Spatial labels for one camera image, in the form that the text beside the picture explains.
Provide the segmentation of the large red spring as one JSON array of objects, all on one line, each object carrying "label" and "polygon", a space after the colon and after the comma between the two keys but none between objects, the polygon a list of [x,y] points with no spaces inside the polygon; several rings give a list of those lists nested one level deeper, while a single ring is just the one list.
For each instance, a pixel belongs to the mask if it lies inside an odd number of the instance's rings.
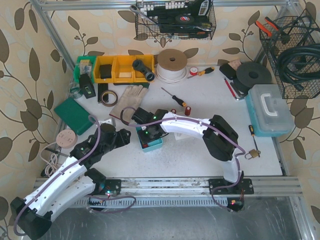
[{"label": "large red spring", "polygon": [[184,114],[185,114],[186,116],[189,116],[189,115],[191,114],[191,110],[192,110],[192,108],[191,108],[190,106],[187,106],[187,107],[185,108]]}]

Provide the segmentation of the beige work glove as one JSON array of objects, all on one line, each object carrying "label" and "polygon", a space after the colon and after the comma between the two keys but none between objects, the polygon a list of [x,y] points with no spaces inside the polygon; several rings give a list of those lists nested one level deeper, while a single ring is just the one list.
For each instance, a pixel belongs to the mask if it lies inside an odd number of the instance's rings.
[{"label": "beige work glove", "polygon": [[117,104],[113,107],[109,115],[120,119],[121,111],[125,107],[133,107],[137,109],[147,92],[148,89],[142,85],[129,85],[124,90],[122,96],[118,100]]}]

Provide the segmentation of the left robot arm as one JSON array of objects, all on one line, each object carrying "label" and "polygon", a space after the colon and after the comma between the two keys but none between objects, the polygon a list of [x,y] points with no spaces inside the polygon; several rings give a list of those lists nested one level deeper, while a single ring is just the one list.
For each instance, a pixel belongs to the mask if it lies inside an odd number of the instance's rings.
[{"label": "left robot arm", "polygon": [[75,145],[69,157],[34,192],[16,197],[10,208],[14,227],[31,240],[38,240],[53,221],[75,201],[86,195],[115,195],[121,182],[110,183],[93,165],[108,152],[130,143],[131,132],[107,123],[100,125],[87,140]]}]

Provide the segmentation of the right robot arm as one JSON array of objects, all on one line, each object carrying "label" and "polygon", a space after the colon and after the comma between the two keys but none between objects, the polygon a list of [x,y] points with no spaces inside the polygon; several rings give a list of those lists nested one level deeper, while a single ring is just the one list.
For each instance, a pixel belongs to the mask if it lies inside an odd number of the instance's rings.
[{"label": "right robot arm", "polygon": [[203,140],[210,155],[220,161],[223,169],[225,186],[216,186],[216,190],[235,187],[242,179],[238,157],[244,156],[246,151],[238,143],[239,135],[220,115],[192,118],[164,109],[151,113],[140,107],[127,106],[121,110],[120,120],[129,127],[140,128],[137,134],[143,144],[170,133]]}]

